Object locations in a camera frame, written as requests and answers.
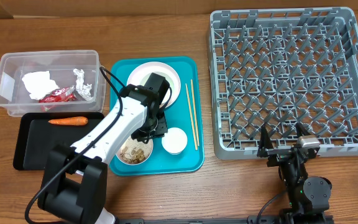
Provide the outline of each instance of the wooden table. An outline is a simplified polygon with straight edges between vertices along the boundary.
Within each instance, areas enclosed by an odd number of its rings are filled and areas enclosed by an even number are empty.
[[[214,155],[206,58],[208,21],[209,15],[0,20],[0,59],[8,52],[93,49],[107,68],[124,58],[174,55],[187,55],[197,63],[204,165],[189,174],[118,177],[109,172],[106,208],[118,217],[247,217],[256,215],[283,189],[277,168],[267,168],[263,160],[222,161]],[[0,108],[0,223],[25,222],[24,209],[38,191],[43,174],[12,167],[19,123],[20,118]],[[334,215],[336,223],[358,222],[358,157],[315,159],[306,168],[310,175],[333,183],[328,214]],[[284,197],[265,214],[276,214],[287,206]],[[30,216],[56,220],[36,206]]]

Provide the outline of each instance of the carrot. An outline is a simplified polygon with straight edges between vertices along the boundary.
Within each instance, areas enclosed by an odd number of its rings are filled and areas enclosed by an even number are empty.
[[[63,118],[63,119],[52,119],[48,121],[51,124],[57,124],[57,125],[73,125],[73,126],[82,126],[88,124],[88,119],[79,116],[79,117],[73,117],[73,118]]]

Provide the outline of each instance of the gray plastic crate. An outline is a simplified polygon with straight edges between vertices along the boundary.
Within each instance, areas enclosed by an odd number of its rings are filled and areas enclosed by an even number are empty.
[[[260,127],[288,149],[301,122],[322,156],[358,156],[358,26],[351,9],[214,11],[215,155],[255,159]]]

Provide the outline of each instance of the blue tray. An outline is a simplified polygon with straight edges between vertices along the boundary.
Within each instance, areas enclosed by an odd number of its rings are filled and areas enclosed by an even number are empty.
[[[179,155],[173,156],[169,154],[161,144],[161,139],[153,139],[153,152],[150,157],[142,164],[137,166],[129,166],[121,162],[117,157],[110,163],[110,169],[117,175],[150,175],[150,174],[171,174],[178,172],[194,172],[198,170],[204,163],[204,138],[203,123],[201,119],[200,90],[198,88],[198,75],[196,63],[189,57],[165,57],[165,58],[143,58],[120,60],[115,63],[111,72],[126,84],[131,72],[139,65],[146,62],[162,62],[171,66],[177,71],[181,89],[178,99],[165,110],[168,128],[177,127],[186,132],[187,146]],[[193,79],[195,103],[197,111],[198,134],[200,146],[195,150],[193,132],[191,130],[190,114],[187,103],[186,86],[191,94],[190,80]],[[117,82],[113,82],[114,86],[119,87]],[[115,105],[117,96],[110,89],[110,110]]]

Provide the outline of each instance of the transparent container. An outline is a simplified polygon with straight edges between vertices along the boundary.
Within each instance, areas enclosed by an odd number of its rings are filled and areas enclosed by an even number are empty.
[[[59,50],[47,52],[9,53],[0,63],[0,106],[11,116],[30,112],[79,112],[103,110],[106,81],[99,75],[99,55],[94,50]],[[92,99],[86,101],[77,92],[78,100],[70,102],[39,103],[30,98],[22,77],[30,72],[49,71],[50,79],[59,88],[75,85],[74,69],[84,70],[84,84],[92,84]]]

